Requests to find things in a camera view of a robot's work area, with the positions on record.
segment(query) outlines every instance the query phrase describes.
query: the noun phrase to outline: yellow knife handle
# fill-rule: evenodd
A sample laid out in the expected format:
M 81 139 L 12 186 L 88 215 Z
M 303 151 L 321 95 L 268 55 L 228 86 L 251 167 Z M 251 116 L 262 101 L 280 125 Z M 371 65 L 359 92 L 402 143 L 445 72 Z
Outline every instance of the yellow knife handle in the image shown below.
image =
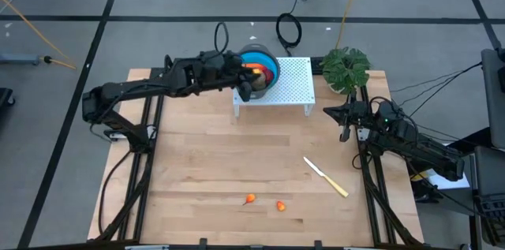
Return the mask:
M 344 190 L 342 187 L 340 187 L 337 183 L 335 183 L 331 178 L 329 178 L 328 176 L 324 175 L 323 176 L 324 179 L 326 179 L 326 181 L 328 181 L 328 183 L 330 183 L 331 186 L 333 186 L 333 188 L 335 188 L 335 190 L 337 190 L 337 192 L 340 193 L 340 195 L 342 195 L 344 198 L 346 198 L 349 193 L 346 192 L 346 190 Z

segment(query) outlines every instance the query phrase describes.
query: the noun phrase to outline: green leaves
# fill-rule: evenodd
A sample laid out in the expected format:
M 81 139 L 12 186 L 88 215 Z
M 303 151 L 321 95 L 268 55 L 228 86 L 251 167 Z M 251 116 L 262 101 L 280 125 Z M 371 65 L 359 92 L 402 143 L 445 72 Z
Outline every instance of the green leaves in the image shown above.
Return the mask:
M 323 66 L 324 79 L 334 90 L 343 89 L 342 94 L 349 94 L 356 87 L 366 85 L 370 77 L 365 72 L 370 69 L 370 62 L 366 54 L 354 48 L 349 50 L 349 47 L 344 47 L 330 50 L 320 65 Z

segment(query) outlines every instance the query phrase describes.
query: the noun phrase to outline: black tape line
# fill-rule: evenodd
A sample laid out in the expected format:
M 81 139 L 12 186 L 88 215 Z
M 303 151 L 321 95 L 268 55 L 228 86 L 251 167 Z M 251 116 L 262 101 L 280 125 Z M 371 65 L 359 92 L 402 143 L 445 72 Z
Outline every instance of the black tape line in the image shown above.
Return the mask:
M 110 11 L 112 10 L 112 5 L 114 0 L 107 0 L 105 9 L 103 10 L 102 18 L 99 22 L 98 28 L 96 29 L 95 37 L 93 38 L 92 45 L 89 48 L 88 56 L 80 72 L 79 80 L 77 81 L 76 89 L 73 92 L 72 100 L 70 100 L 69 109 L 66 112 L 65 120 L 63 121 L 62 129 L 56 139 L 56 144 L 54 145 L 53 153 L 47 164 L 46 172 L 44 173 L 42 182 L 37 192 L 37 196 L 33 203 L 32 209 L 30 210 L 30 215 L 28 220 L 24 225 L 23 233 L 17 245 L 18 248 L 28 248 L 30 241 L 32 241 L 33 233 L 35 232 L 37 222 L 39 221 L 40 213 L 42 212 L 43 205 L 46 202 L 47 193 L 51 187 L 51 183 L 56 173 L 56 168 L 58 167 L 60 158 L 62 157 L 63 148 L 65 146 L 66 139 L 70 132 L 70 127 L 72 126 L 73 118 L 76 115 L 77 107 L 79 106 L 80 97 L 86 85 L 86 80 L 88 79 L 89 72 L 92 67 L 93 60 L 96 56 L 96 51 L 98 50 L 100 41 L 102 40 L 103 32 L 105 30 L 105 25 L 107 24 L 107 18 L 110 16 Z
M 101 16 L 26 15 L 29 21 L 101 21 Z M 110 16 L 107 22 L 276 22 L 279 17 L 152 17 Z M 297 17 L 300 23 L 340 23 L 341 17 Z M 17 15 L 0 15 L 0 21 L 22 21 Z M 491 24 L 505 24 L 505 19 L 488 19 Z M 351 24 L 481 24 L 480 18 L 417 18 L 417 17 L 347 17 Z
M 496 33 L 493 30 L 491 23 L 489 22 L 488 16 L 486 15 L 484 8 L 482 7 L 481 0 L 472 0 L 472 3 L 473 6 L 475 6 L 475 10 L 477 11 L 479 18 L 482 20 L 482 24 L 484 25 L 484 29 L 486 31 L 486 34 L 488 35 L 489 41 L 491 42 L 493 49 L 500 48 L 501 46 L 499 44 L 498 38 L 496 37 Z

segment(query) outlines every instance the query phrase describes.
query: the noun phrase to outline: wooden table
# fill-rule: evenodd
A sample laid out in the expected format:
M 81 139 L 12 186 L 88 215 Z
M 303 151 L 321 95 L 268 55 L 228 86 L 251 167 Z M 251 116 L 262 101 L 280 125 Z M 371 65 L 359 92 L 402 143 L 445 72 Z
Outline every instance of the wooden table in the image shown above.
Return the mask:
M 128 80 L 149 73 L 132 69 Z M 390 97 L 385 73 L 369 73 L 369 96 Z M 361 171 L 351 166 L 356 138 L 352 132 L 348 142 L 340 143 L 341 128 L 323 112 L 323 107 L 342 105 L 346 97 L 332 92 L 321 76 L 314 77 L 314 87 L 316 105 L 308 118 L 296 106 L 246 106 L 236 119 L 230 89 L 167 98 L 140 242 L 198 244 L 206 237 L 209 244 L 226 245 L 302 246 L 322 240 L 324 246 L 373 246 Z M 123 102 L 120 113 L 139 123 L 143 105 L 143 99 Z M 127 149 L 125 140 L 111 145 L 104 178 Z M 340 196 L 303 156 L 349 196 Z M 131 162 L 132 156 L 107 186 L 105 226 L 124 202 Z M 405 162 L 385 154 L 382 163 L 392 209 L 423 241 Z M 242 206 L 248 193 L 255 193 L 256 201 Z M 284 212 L 277 211 L 277 200 L 285 203 Z M 98 236 L 97 214 L 95 209 L 90 238 Z M 381 211 L 377 217 L 383 220 Z M 132 236 L 132 221 L 127 237 Z M 383 229 L 382 241 L 387 241 Z

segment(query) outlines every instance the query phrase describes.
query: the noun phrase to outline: white perforated shelf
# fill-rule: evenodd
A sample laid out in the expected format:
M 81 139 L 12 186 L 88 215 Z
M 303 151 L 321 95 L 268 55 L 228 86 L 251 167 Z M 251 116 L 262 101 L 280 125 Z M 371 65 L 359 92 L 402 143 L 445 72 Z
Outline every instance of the white perforated shelf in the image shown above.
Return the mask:
M 304 105 L 308 116 L 314 97 L 314 83 L 310 58 L 277 58 L 280 66 L 279 80 L 275 86 L 267 91 L 260 99 L 251 99 L 245 103 L 234 89 L 235 116 L 238 117 L 238 107 L 267 106 L 267 105 Z

